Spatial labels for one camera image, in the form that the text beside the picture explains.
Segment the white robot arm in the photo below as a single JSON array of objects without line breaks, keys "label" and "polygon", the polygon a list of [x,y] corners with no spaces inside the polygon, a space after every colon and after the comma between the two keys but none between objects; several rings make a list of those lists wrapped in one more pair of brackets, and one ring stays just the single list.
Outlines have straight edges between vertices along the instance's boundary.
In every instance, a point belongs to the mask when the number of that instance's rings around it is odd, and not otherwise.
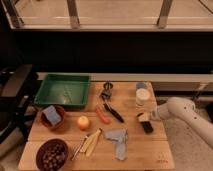
[{"label": "white robot arm", "polygon": [[213,124],[198,115],[195,103],[187,98],[170,97],[164,104],[158,105],[151,112],[137,114],[137,119],[146,131],[151,132],[151,120],[161,121],[172,117],[187,123],[212,149]]}]

